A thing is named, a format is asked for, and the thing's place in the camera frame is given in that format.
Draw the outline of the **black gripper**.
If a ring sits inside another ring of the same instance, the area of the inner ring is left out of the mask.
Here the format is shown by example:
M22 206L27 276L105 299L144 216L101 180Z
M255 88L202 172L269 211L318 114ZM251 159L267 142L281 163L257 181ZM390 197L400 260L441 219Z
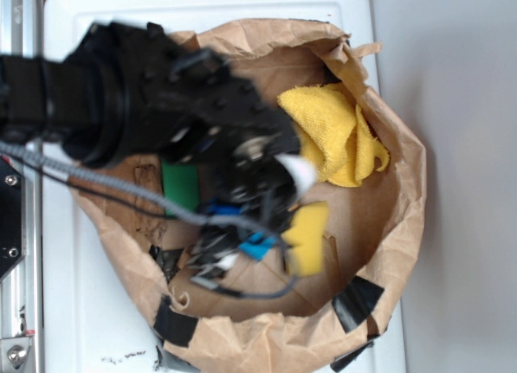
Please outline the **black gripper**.
M317 181L283 111L210 48L151 45L132 63L132 151L209 166L213 194L283 218Z

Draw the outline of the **white tipped gripper finger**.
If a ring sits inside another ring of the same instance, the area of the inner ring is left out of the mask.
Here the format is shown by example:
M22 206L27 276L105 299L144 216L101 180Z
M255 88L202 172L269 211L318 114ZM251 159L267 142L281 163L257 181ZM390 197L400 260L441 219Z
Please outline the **white tipped gripper finger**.
M223 278L233 268L240 244L237 228L203 227L188 260L188 268L193 271L190 281L204 288L216 288L214 279Z

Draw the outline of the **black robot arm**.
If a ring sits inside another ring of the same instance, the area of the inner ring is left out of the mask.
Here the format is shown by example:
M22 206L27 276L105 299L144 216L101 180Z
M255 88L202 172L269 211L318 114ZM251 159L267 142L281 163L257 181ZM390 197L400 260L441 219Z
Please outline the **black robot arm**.
M198 225L191 281L223 287L241 245L276 245L293 279L301 262L281 235L315 183L292 121L210 48L190 50L157 24L93 24L63 61L1 58L1 150L42 170L135 195ZM137 154L206 165L212 201L191 212L103 173Z

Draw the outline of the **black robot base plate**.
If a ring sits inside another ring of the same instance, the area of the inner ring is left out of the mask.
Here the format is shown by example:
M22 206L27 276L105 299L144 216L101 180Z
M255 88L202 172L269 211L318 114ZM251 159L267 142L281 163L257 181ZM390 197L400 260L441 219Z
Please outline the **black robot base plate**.
M1 157L1 281L23 258L23 176Z

